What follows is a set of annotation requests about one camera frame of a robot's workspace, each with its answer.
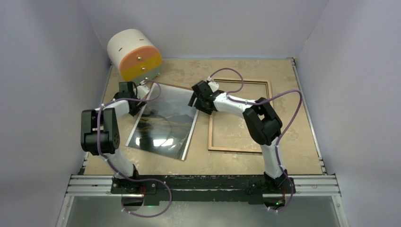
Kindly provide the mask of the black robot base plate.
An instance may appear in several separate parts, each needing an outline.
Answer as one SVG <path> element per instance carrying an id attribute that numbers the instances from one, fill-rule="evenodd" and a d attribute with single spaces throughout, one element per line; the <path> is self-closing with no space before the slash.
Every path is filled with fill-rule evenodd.
<path id="1" fill-rule="evenodd" d="M 139 175 L 138 182 L 113 177 L 111 193 L 143 195 L 146 206 L 161 201 L 247 202 L 275 209 L 296 189 L 293 178 L 276 187 L 264 175 Z"/>

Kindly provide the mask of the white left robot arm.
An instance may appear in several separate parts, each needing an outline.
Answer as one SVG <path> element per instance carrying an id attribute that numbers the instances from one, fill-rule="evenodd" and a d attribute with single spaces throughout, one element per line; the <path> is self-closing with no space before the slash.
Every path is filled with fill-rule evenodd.
<path id="1" fill-rule="evenodd" d="M 96 109 L 81 112 L 80 144 L 84 151 L 101 157 L 113 170 L 114 177 L 123 181 L 128 193 L 140 190 L 141 180 L 134 164 L 120 149 L 118 118 L 130 114 L 135 116 L 147 103 L 150 89 L 141 82 L 120 82 L 119 91 L 113 99 Z"/>

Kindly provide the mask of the wooden picture frame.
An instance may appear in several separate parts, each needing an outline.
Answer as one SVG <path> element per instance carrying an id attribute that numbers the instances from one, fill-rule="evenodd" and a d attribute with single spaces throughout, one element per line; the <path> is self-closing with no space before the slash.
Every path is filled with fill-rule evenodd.
<path id="1" fill-rule="evenodd" d="M 241 91 L 234 96 L 244 99 L 270 98 L 271 86 L 267 80 L 246 79 Z M 254 142 L 245 121 L 234 114 L 214 112 L 209 117 L 209 151 L 261 154 L 260 145 Z"/>

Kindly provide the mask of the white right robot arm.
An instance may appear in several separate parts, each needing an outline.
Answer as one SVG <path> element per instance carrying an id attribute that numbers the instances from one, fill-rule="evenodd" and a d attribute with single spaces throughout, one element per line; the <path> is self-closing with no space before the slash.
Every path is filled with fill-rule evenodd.
<path id="1" fill-rule="evenodd" d="M 209 115 L 226 112 L 244 119 L 251 138 L 262 150 L 266 188 L 270 192 L 282 189 L 287 179 L 278 145 L 283 123 L 266 98 L 247 100 L 232 97 L 219 90 L 216 82 L 204 80 L 193 85 L 192 91 L 188 106 Z"/>

